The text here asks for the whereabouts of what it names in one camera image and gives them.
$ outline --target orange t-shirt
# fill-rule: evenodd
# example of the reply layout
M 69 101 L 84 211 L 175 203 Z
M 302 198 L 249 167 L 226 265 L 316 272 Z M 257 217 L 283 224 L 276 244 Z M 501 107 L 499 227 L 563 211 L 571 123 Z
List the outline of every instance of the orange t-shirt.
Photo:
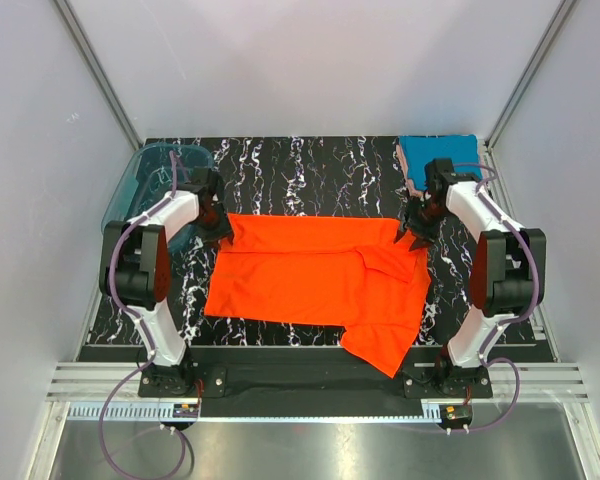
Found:
M 420 328 L 427 250 L 383 218 L 230 214 L 205 314 L 345 327 L 342 346 L 393 377 Z

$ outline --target black mount bracket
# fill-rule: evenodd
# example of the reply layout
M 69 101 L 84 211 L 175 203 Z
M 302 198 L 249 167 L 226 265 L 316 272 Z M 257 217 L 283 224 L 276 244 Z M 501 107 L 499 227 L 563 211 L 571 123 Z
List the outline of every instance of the black mount bracket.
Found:
M 143 370 L 138 396 L 147 398 L 224 396 L 227 369 L 217 365 L 198 364 L 191 358 L 190 349 L 187 348 L 185 352 L 180 365 L 171 367 L 150 365 Z
M 410 399 L 423 398 L 493 398 L 489 371 L 484 367 L 454 366 L 446 345 L 431 367 L 403 368 L 404 393 Z

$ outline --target white wall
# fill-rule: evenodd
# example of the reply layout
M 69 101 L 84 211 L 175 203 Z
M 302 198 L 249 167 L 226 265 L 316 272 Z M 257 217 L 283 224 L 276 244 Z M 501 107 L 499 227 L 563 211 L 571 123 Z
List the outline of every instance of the white wall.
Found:
M 486 136 L 559 0 L 71 0 L 141 136 Z
M 50 1 L 0 1 L 0 479 L 22 479 L 78 341 L 130 157 Z
M 600 426 L 600 0 L 580 2 L 496 155 L 520 220 L 547 234 L 547 313 Z

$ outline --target blue towel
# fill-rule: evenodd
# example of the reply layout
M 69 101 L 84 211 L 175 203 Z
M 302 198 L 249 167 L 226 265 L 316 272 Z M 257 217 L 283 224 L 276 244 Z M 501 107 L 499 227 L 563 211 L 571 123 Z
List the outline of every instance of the blue towel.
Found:
M 434 158 L 450 158 L 453 164 L 480 163 L 478 139 L 475 135 L 444 137 L 400 137 L 400 146 L 407 158 L 407 177 L 418 190 L 426 190 L 424 166 Z M 461 167 L 459 172 L 473 172 L 482 178 L 479 168 Z

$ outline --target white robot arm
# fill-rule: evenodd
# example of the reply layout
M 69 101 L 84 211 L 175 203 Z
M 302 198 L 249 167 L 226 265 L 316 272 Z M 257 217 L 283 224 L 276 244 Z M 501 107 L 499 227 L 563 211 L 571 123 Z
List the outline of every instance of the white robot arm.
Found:
M 153 364 L 177 367 L 187 353 L 184 340 L 173 322 L 167 294 L 171 286 L 170 258 L 167 244 L 188 224 L 197 226 L 203 242 L 231 237 L 232 231 L 222 203 L 223 182 L 211 169 L 195 169 L 192 178 L 178 185 L 166 205 L 141 222 L 123 244 L 115 270 L 116 291 L 125 305 L 140 314 L 146 327 L 138 328 L 144 345 L 155 345 Z M 104 231 L 100 264 L 100 289 L 110 294 L 109 269 L 114 247 L 122 233 L 140 217 L 125 222 L 110 222 Z M 132 317 L 136 325 L 139 319 Z
M 530 304 L 542 301 L 546 237 L 541 230 L 526 229 L 507 216 L 491 199 L 484 182 L 472 173 L 456 172 L 450 159 L 432 161 L 425 173 L 427 191 L 423 198 L 410 199 L 401 232 L 408 229 L 416 236 L 415 248 L 426 247 L 435 240 L 440 220 L 451 213 L 478 243 L 469 283 L 469 312 L 436 362 L 438 390 L 447 393 L 446 389 L 454 391 L 453 387 L 463 387 L 463 382 L 475 378 L 511 320 Z

